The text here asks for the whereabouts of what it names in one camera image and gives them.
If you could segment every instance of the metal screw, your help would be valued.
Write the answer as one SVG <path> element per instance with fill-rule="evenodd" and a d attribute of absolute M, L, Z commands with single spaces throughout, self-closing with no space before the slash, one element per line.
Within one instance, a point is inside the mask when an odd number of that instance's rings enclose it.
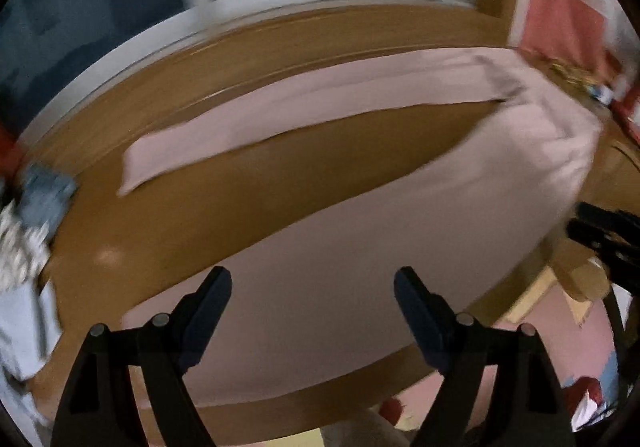
<path fill-rule="evenodd" d="M 99 337 L 104 333 L 105 329 L 106 327 L 104 324 L 94 324 L 93 326 L 91 326 L 91 329 L 89 330 L 89 334 L 92 337 Z"/>
<path fill-rule="evenodd" d="M 154 315 L 154 318 L 151 319 L 151 324 L 156 328 L 162 328 L 163 326 L 167 326 L 169 324 L 169 314 L 168 313 L 159 313 Z"/>
<path fill-rule="evenodd" d="M 536 335 L 536 329 L 528 322 L 525 322 L 520 326 L 520 331 L 527 335 L 527 337 L 534 337 Z"/>
<path fill-rule="evenodd" d="M 476 320 L 468 313 L 459 313 L 456 315 L 456 321 L 463 326 L 473 326 Z"/>

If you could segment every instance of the window pane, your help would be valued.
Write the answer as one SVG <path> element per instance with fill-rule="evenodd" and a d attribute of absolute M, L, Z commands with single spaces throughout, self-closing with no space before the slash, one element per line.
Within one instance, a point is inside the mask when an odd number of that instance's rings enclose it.
<path fill-rule="evenodd" d="M 182 0 L 9 0 L 0 11 L 0 122 L 20 133 L 68 83 Z"/>

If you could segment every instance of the silver bolt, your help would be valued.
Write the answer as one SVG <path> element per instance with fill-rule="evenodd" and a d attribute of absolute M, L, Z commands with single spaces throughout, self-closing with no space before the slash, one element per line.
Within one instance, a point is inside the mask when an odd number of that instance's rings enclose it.
<path fill-rule="evenodd" d="M 105 330 L 104 324 L 94 324 L 93 326 L 91 326 L 91 329 L 89 330 L 89 334 L 92 337 L 99 337 L 104 333 L 104 330 Z"/>
<path fill-rule="evenodd" d="M 459 313 L 456 315 L 456 321 L 463 326 L 473 326 L 476 320 L 468 313 Z"/>
<path fill-rule="evenodd" d="M 168 313 L 159 313 L 154 315 L 154 318 L 151 319 L 151 323 L 156 328 L 162 328 L 163 326 L 167 326 L 169 324 L 169 314 Z"/>
<path fill-rule="evenodd" d="M 520 331 L 527 335 L 527 337 L 534 337 L 536 335 L 536 329 L 528 322 L 525 322 L 520 326 Z"/>

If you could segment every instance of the folded pink garment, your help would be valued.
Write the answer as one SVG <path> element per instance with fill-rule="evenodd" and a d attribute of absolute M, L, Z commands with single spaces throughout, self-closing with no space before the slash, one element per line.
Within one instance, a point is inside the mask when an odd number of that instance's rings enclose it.
<path fill-rule="evenodd" d="M 277 397 L 411 344 L 392 290 L 404 265 L 457 311 L 516 267 L 571 208 L 600 131 L 536 72 L 516 74 L 535 87 L 452 151 L 221 262 L 233 294 L 203 360 L 184 377 L 196 405 Z M 203 277 L 132 309 L 124 327 L 171 311 Z"/>
<path fill-rule="evenodd" d="M 522 85 L 505 66 L 527 67 L 512 50 L 439 48 L 295 75 L 134 142 L 124 154 L 118 194 L 124 196 L 162 173 L 300 127 L 379 109 L 507 98 Z"/>

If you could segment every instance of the blue cloth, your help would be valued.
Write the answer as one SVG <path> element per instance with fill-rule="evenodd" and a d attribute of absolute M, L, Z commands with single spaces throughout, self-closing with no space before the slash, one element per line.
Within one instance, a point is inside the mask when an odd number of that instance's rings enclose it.
<path fill-rule="evenodd" d="M 23 174 L 18 217 L 28 227 L 41 227 L 47 223 L 47 240 L 50 241 L 68 212 L 69 201 L 77 188 L 71 176 L 31 163 Z"/>

